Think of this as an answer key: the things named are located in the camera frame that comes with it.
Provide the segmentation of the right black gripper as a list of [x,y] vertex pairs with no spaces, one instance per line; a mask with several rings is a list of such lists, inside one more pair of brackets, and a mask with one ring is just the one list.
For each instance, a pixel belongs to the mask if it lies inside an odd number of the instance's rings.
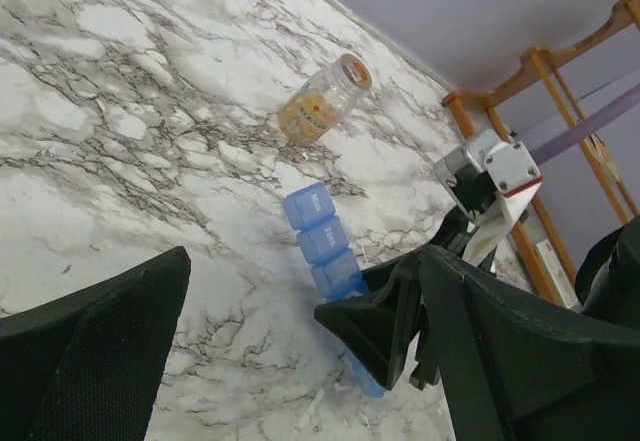
[[449,381],[456,371],[482,371],[481,342],[465,286],[465,276],[480,271],[447,250],[450,243],[464,241],[467,227],[467,217],[453,208],[423,250],[365,269],[363,294],[314,309],[314,319],[382,388],[391,390],[397,383],[418,331],[413,387],[434,385],[438,376]]

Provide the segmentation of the small amber pill bottle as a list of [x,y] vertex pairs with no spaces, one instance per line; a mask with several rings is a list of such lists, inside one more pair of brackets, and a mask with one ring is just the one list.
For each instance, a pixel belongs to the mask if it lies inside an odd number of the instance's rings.
[[293,144],[309,146],[344,119],[371,87],[365,63],[353,54],[342,54],[312,75],[281,107],[279,127]]

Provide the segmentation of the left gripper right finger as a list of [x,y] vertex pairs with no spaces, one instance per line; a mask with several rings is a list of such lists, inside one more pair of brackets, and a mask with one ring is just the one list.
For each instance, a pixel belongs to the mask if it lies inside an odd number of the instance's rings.
[[482,371],[442,378],[456,439],[638,439],[638,330],[479,271],[465,286]]

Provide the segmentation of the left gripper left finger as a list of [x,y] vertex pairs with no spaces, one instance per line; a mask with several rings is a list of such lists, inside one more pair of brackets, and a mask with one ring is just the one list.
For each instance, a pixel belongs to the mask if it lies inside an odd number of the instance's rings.
[[144,439],[190,274],[178,246],[2,318],[2,439]]

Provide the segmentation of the blue weekly pill organizer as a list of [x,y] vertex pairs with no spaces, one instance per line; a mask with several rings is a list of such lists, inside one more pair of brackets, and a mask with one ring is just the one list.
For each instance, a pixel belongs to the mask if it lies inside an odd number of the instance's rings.
[[289,194],[283,209],[316,288],[327,302],[370,292],[324,183]]

